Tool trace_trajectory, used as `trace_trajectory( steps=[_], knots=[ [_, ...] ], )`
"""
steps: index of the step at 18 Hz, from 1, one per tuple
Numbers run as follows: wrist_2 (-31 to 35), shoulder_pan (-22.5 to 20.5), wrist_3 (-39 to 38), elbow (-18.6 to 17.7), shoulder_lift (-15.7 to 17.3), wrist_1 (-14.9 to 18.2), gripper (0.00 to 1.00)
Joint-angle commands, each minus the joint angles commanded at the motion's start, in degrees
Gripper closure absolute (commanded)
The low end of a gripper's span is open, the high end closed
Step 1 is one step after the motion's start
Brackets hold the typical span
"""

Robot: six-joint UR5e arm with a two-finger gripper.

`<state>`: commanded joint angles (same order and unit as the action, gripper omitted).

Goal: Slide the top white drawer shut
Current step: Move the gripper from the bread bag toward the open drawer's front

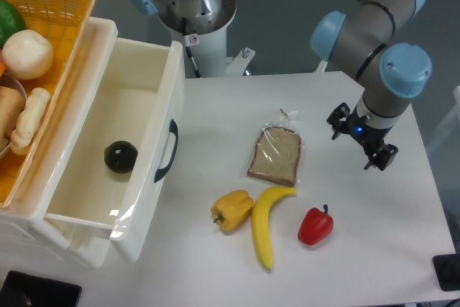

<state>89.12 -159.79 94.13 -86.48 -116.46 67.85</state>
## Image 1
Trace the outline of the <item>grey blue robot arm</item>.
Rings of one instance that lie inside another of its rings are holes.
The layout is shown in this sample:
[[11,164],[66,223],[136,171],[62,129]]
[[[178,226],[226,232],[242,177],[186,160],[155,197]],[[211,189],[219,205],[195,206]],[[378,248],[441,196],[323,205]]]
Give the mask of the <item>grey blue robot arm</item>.
[[353,109],[345,103],[329,115],[333,136],[347,134],[364,150],[368,168],[385,170],[398,148],[385,136],[424,89],[432,73],[428,53],[388,40],[420,11],[426,0],[356,0],[352,16],[334,11],[318,23],[310,46],[358,83],[363,94]]

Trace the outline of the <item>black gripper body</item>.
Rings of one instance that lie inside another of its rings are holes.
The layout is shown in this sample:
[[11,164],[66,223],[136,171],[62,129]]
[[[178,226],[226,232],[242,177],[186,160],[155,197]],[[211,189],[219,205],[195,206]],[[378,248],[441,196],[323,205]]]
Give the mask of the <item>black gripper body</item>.
[[379,129],[371,127],[364,120],[364,115],[358,115],[358,108],[346,118],[349,134],[358,142],[365,152],[376,152],[384,143],[384,138],[389,132],[388,128]]

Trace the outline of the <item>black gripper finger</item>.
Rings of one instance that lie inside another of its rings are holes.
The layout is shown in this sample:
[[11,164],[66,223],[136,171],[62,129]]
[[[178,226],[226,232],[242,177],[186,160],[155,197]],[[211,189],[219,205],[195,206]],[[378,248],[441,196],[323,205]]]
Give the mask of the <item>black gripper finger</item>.
[[398,148],[394,145],[382,143],[377,147],[366,147],[364,149],[364,153],[368,158],[367,164],[364,166],[365,170],[368,170],[370,167],[374,167],[383,171],[394,160],[396,154],[398,153]]
[[349,106],[343,102],[339,104],[327,118],[327,123],[333,130],[332,140],[341,134],[350,134],[349,117],[351,116]]

